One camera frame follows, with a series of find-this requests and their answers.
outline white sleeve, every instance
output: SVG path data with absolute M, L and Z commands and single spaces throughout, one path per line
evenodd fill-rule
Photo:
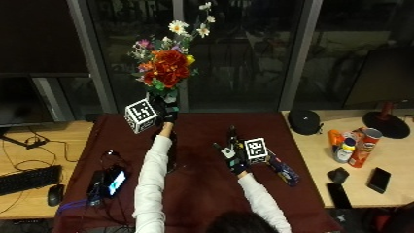
M 292 233 L 290 224 L 286 221 L 266 188 L 256 181 L 253 174 L 248 173 L 238 179 L 238 183 L 245 191 L 245 196 L 250 202 L 252 210 L 257 213 L 280 233 Z
M 144 165 L 134 189 L 136 233 L 162 233 L 165 215 L 162 212 L 161 196 L 164 177 L 166 174 L 168 149 L 170 140 L 158 135 L 153 146 L 146 152 Z

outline black keyboard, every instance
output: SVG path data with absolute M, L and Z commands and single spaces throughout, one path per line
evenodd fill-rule
M 57 184 L 60 183 L 61 173 L 63 166 L 56 165 L 0 176 L 0 195 Z

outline black glove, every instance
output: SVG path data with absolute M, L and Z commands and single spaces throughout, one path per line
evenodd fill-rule
M 165 122 L 174 123 L 178 114 L 177 102 L 165 103 L 160 96 L 150 96 L 149 102 L 158 115 L 156 126 L 161 126 Z
M 248 164 L 233 150 L 230 150 L 229 148 L 222 148 L 221 145 L 217 143 L 213 143 L 213 146 L 222 154 L 225 158 L 225 164 L 228 165 L 228 168 L 234 175 L 240 175 L 244 171 L 248 170 Z

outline table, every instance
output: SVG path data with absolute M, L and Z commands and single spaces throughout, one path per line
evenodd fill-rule
M 406 120 L 411 134 L 405 139 L 382 138 L 375 146 L 362 168 L 353 168 L 347 164 L 338 163 L 333 158 L 333 150 L 329 145 L 327 131 L 337 129 L 341 132 L 351 131 L 363 126 L 361 111 L 315 111 L 323 123 L 323 133 L 303 136 L 293 132 L 299 153 L 305 160 L 311 178 L 321 194 L 326 208 L 334 207 L 326 183 L 330 183 L 327 172 L 343 167 L 349 177 L 343 183 L 345 192 L 354 208 L 397 207 L 414 200 L 414 122 Z M 394 115 L 403 117 L 403 112 Z M 371 170 L 381 167 L 391 173 L 389 188 L 385 194 L 375 192 L 366 186 Z
M 202 233 L 214 218 L 228 211 L 249 211 L 250 205 L 236 176 L 212 143 L 226 144 L 230 125 L 240 137 L 262 137 L 266 146 L 299 174 L 299 184 L 289 187 L 265 164 L 253 166 L 253 175 L 278 202 L 294 232 L 341 230 L 327 215 L 311 177 L 302 161 L 293 136 L 281 114 L 180 114 L 177 133 L 176 170 L 165 176 L 162 211 L 165 233 Z M 80 161 L 69 179 L 63 205 L 84 200 L 94 171 L 106 150 L 118 152 L 128 173 L 120 193 L 98 207 L 71 208 L 55 218 L 56 233 L 72 233 L 89 228 L 134 225 L 133 191 L 137 185 L 144 156 L 152 145 L 157 128 L 140 134 L 121 115 L 102 115 L 90 131 Z
M 93 124 L 85 121 L 75 121 L 71 123 L 45 124 L 43 126 L 32 126 L 32 130 L 51 141 L 60 141 L 68 143 L 68 160 L 77 160 L 81 155 L 88 136 Z M 7 137 L 24 142 L 32 137 L 27 127 L 12 128 Z M 16 172 L 7 154 L 15 164 L 28 160 L 37 159 L 47 163 L 53 161 L 55 153 L 57 160 L 55 164 L 63 165 L 63 184 L 68 184 L 69 177 L 76 166 L 76 162 L 65 160 L 65 145 L 63 143 L 49 142 L 43 146 L 48 151 L 37 148 L 27 150 L 25 147 L 0 141 L 0 171 L 1 175 Z M 47 165 L 40 162 L 28 162 L 20 168 L 40 168 Z M 21 218 L 53 218 L 59 207 L 49 207 L 47 204 L 47 194 L 51 186 L 39 189 L 31 189 L 24 192 L 17 192 L 0 196 L 0 212 L 7 210 L 13 202 L 16 205 L 0 214 L 1 219 L 21 219 Z

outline orange can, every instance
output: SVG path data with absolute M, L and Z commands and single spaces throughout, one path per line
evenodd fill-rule
M 355 168 L 362 167 L 379 139 L 383 136 L 382 132 L 374 128 L 359 128 L 358 131 L 361 132 L 361 138 L 347 161 L 349 165 Z

